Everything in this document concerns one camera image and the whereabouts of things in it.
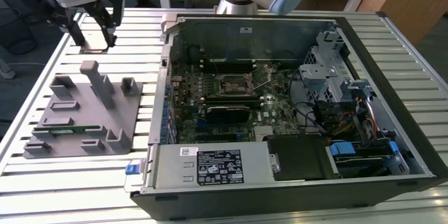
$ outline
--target black plastic cover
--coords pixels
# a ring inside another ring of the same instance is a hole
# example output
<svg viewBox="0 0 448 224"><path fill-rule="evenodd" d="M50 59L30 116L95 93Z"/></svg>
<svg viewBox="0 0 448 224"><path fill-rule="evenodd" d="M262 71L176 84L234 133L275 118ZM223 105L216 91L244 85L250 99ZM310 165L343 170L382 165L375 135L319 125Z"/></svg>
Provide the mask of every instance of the black plastic cover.
<svg viewBox="0 0 448 224"><path fill-rule="evenodd" d="M278 156L280 172L276 181L338 179L326 150L327 139L320 135L270 135L270 153Z"/></svg>

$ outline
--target blue latch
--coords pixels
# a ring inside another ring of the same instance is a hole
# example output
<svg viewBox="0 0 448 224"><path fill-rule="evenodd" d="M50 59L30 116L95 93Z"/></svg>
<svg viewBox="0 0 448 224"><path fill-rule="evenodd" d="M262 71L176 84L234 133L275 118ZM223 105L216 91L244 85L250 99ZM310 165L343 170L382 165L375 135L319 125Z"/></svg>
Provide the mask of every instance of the blue latch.
<svg viewBox="0 0 448 224"><path fill-rule="evenodd" d="M242 140L242 136L244 135L244 132L238 132L236 133L236 140L240 141Z"/></svg>
<svg viewBox="0 0 448 224"><path fill-rule="evenodd" d="M391 149L392 149L392 152L394 154L398 154L400 149L399 149L399 146L398 146L398 143L395 141L391 141L390 142L390 146L391 146Z"/></svg>
<svg viewBox="0 0 448 224"><path fill-rule="evenodd" d="M350 142L338 142L330 146L331 155L351 155L356 154L352 143Z"/></svg>
<svg viewBox="0 0 448 224"><path fill-rule="evenodd" d="M126 174L127 175L140 174L140 165L127 165Z"/></svg>

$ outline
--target white label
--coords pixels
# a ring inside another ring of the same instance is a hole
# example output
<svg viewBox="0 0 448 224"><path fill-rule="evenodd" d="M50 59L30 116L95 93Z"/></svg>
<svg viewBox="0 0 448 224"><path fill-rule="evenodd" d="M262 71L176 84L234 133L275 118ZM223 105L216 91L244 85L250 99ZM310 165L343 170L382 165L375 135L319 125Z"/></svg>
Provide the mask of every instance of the white label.
<svg viewBox="0 0 448 224"><path fill-rule="evenodd" d="M240 28L240 34L251 34L251 33L252 33L252 27Z"/></svg>
<svg viewBox="0 0 448 224"><path fill-rule="evenodd" d="M58 131L51 131L52 134L74 134L72 130L58 130Z"/></svg>
<svg viewBox="0 0 448 224"><path fill-rule="evenodd" d="M196 156L196 153L198 153L198 147L180 148L182 156Z"/></svg>
<svg viewBox="0 0 448 224"><path fill-rule="evenodd" d="M243 174L230 174L230 178L243 178Z"/></svg>

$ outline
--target aluminum extrusion table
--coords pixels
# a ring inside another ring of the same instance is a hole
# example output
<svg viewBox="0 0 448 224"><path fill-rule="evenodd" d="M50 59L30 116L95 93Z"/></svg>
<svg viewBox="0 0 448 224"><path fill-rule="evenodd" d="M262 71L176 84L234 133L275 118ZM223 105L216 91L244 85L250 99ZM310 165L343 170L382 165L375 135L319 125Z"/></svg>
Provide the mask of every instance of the aluminum extrusion table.
<svg viewBox="0 0 448 224"><path fill-rule="evenodd" d="M56 48L38 79L10 131L0 143L0 223L156 223L135 205L124 191L124 168L131 160L147 156L148 131L155 100L163 43L162 15L170 12L210 14L211 10L127 9L118 28L118 45L107 55L80 55L68 35ZM388 20L375 13L296 12L294 15L346 16L399 96L448 163L448 85ZM98 33L94 18L79 14L84 33ZM134 136L134 151L127 155L23 158L52 91L56 74L87 82L79 74L84 60L100 63L99 71L112 82L134 77L144 83L142 106ZM447 184L420 193L407 193L375 207L332 209L272 215L242 216L188 223L448 223Z"/></svg>

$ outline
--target blue tab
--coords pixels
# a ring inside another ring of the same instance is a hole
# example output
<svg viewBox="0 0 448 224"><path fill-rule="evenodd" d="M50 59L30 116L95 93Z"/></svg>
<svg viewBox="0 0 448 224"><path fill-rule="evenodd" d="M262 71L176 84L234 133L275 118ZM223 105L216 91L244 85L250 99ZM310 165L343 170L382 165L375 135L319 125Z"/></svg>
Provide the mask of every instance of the blue tab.
<svg viewBox="0 0 448 224"><path fill-rule="evenodd" d="M338 147L335 144L330 146L331 155L336 156L339 154Z"/></svg>
<svg viewBox="0 0 448 224"><path fill-rule="evenodd" d="M355 148L351 142L336 142L330 146L331 155L351 155L356 154Z"/></svg>
<svg viewBox="0 0 448 224"><path fill-rule="evenodd" d="M394 154L398 154L399 153L399 146L398 146L398 143L395 141L391 141L390 142L390 146L391 146L391 149L392 149L392 152Z"/></svg>
<svg viewBox="0 0 448 224"><path fill-rule="evenodd" d="M127 165L124 172L127 175L140 174L140 165Z"/></svg>

